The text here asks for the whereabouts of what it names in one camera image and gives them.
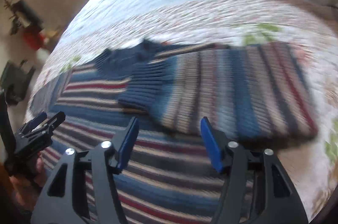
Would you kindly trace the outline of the person's left hand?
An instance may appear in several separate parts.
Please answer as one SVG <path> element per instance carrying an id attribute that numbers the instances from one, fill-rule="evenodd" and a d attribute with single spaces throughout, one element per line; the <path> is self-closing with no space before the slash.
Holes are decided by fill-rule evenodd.
<path id="1" fill-rule="evenodd" d="M 10 177 L 11 184 L 13 185 L 15 190 L 16 201 L 23 207 L 26 207 L 28 210 L 33 210 L 40 195 L 40 188 L 44 186 L 47 180 L 44 161 L 40 152 L 35 158 L 33 158 L 33 163 L 35 163 L 35 166 L 33 168 L 35 177 L 33 181 L 37 184 L 39 188 L 34 186 L 32 182 L 27 180 L 22 175 L 15 175 Z"/>

